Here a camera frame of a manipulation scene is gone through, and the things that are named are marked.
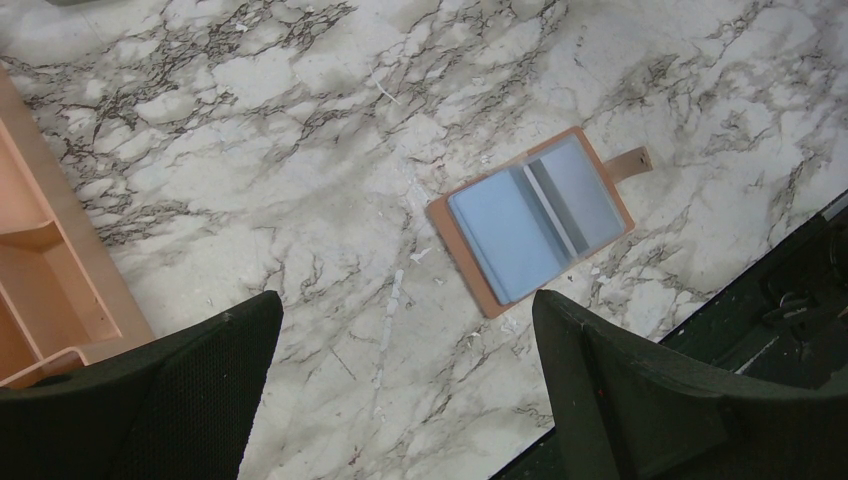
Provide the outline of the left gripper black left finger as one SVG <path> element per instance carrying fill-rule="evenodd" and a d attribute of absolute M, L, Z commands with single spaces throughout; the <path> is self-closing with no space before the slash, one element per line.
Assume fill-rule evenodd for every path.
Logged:
<path fill-rule="evenodd" d="M 265 291 L 104 361 L 1 391 L 5 479 L 234 479 L 284 309 Z"/>

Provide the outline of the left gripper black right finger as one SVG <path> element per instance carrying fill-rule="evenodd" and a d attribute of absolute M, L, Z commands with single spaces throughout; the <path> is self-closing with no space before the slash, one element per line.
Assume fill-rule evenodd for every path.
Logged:
<path fill-rule="evenodd" d="M 568 479 L 843 479 L 847 390 L 724 370 L 540 290 L 533 326 Z"/>

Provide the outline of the tan leather card holder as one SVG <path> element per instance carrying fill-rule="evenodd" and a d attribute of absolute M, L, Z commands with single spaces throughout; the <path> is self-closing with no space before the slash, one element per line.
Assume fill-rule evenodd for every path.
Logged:
<path fill-rule="evenodd" d="M 652 168 L 644 146 L 601 161 L 573 127 L 431 201 L 427 215 L 493 319 L 632 231 L 616 186 Z"/>

